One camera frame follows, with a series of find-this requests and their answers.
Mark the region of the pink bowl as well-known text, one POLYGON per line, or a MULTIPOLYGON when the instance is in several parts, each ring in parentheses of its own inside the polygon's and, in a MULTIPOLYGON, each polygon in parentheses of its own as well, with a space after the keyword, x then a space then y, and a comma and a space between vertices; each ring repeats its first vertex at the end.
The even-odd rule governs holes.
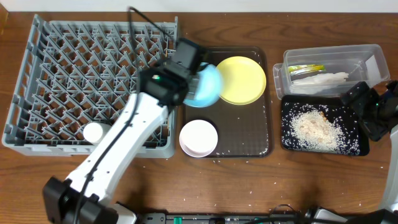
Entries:
POLYGON ((209 122, 196 119, 183 126, 179 135, 182 150, 191 157, 206 157, 216 148, 218 133, 209 122))

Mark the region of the white cup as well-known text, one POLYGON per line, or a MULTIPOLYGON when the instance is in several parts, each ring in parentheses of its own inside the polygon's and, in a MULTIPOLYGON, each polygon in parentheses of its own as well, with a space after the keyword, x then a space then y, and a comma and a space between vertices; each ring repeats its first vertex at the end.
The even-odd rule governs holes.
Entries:
POLYGON ((102 141, 110 129, 111 126, 108 124, 91 122, 84 127, 83 137, 92 145, 97 145, 102 141))

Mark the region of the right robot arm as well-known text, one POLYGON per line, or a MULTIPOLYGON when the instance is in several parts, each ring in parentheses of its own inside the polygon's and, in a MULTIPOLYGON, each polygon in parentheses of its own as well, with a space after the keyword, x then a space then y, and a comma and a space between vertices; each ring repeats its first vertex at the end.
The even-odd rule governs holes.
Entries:
POLYGON ((391 161, 386 188, 380 208, 397 213, 397 81, 386 84, 386 91, 379 95, 366 82, 359 82, 340 96, 341 102, 358 116, 363 133, 372 141, 389 134, 391 161))

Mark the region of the light blue bowl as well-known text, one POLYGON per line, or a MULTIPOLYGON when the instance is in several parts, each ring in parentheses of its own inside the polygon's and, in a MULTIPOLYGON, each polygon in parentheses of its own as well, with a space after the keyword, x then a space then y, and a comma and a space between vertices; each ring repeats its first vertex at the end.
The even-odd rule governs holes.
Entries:
POLYGON ((223 79, 219 70, 210 63, 202 62, 183 103, 194 108, 211 106, 220 98, 222 89, 223 79))

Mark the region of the green snack wrapper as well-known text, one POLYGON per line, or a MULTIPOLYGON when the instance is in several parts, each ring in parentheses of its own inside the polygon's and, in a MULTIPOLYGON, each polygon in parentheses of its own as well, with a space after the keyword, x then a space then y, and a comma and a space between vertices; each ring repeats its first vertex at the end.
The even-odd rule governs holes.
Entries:
POLYGON ((288 67, 291 76, 325 71, 324 65, 293 65, 288 67))

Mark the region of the white paper napkin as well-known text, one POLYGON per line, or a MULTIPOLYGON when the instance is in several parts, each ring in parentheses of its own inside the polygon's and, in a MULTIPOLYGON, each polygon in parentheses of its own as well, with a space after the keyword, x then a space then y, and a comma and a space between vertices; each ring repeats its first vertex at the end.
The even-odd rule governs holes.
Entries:
POLYGON ((294 80, 290 87, 293 94, 315 94, 323 90, 345 84, 349 74, 339 73, 320 73, 315 76, 294 80))

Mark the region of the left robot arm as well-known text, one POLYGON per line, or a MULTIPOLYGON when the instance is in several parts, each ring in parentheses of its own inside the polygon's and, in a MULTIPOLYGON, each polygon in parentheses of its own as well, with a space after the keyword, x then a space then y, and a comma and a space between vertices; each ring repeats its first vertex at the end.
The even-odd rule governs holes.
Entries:
POLYGON ((192 99, 196 76, 208 49, 188 39, 174 54, 142 70, 136 91, 96 149, 68 177, 51 177, 43 187, 50 223, 136 223, 137 215, 112 204, 116 187, 149 136, 185 99, 192 99))

